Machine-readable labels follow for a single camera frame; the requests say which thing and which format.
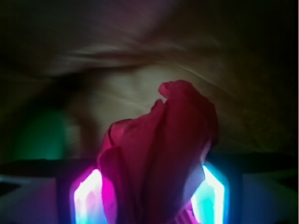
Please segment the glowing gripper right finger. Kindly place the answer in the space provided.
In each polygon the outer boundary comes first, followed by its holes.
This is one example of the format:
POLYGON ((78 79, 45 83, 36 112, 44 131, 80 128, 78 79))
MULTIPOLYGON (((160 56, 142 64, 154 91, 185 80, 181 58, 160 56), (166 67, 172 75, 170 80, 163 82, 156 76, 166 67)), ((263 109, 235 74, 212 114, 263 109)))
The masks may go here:
POLYGON ((296 224, 299 171, 281 153, 210 154, 192 196, 201 224, 296 224))

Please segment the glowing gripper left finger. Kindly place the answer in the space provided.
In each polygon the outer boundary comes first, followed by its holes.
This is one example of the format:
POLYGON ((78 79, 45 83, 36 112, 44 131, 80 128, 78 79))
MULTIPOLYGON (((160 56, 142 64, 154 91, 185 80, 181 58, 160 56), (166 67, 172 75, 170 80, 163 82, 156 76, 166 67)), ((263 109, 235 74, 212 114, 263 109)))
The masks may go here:
POLYGON ((103 224, 94 160, 19 160, 0 167, 2 224, 103 224))

